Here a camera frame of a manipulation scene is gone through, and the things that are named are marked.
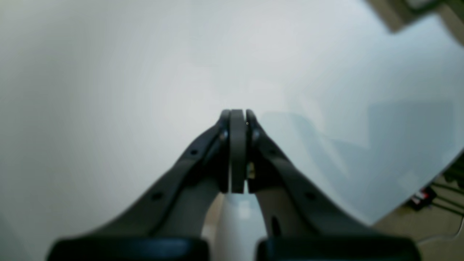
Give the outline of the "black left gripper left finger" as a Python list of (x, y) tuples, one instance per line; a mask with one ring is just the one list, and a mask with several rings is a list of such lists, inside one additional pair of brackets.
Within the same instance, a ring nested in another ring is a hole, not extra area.
[(241, 109), (223, 110), (135, 203), (86, 239), (199, 237), (216, 196), (244, 192), (245, 121)]

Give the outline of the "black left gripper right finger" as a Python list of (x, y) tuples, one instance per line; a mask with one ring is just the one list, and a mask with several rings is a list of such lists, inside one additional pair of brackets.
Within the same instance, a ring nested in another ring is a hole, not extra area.
[(269, 237), (376, 234), (339, 209), (310, 182), (267, 135), (250, 109), (246, 121), (247, 154), (254, 167), (248, 186), (257, 197)]

